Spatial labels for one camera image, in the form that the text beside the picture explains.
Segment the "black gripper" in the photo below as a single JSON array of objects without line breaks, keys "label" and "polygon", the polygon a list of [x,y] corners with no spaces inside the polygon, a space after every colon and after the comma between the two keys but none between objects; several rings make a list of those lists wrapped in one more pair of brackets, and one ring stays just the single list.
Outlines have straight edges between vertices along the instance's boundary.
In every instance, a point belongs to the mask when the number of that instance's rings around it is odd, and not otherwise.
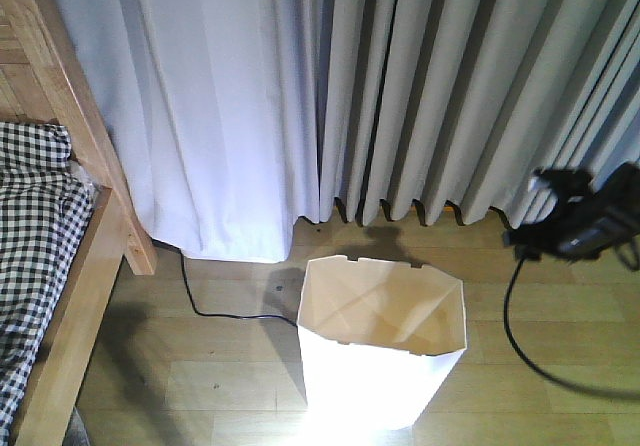
[{"label": "black gripper", "polygon": [[591,243],[601,211],[588,211],[570,203],[560,213],[553,210],[544,220],[523,224],[502,234],[505,247],[513,247],[517,259],[540,261],[549,255],[565,261],[594,261],[602,248]]}]

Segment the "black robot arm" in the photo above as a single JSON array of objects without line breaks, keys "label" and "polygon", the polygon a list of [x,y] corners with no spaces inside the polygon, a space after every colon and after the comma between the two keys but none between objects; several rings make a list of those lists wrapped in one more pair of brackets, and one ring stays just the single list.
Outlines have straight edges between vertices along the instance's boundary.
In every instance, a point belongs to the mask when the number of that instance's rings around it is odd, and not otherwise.
[{"label": "black robot arm", "polygon": [[538,261],[548,254],[575,262],[596,260],[613,248],[628,269],[639,269],[639,167],[617,167],[599,190],[584,169],[538,168],[530,186],[551,190],[556,203],[541,221],[523,224],[503,234],[503,244],[515,257]]}]

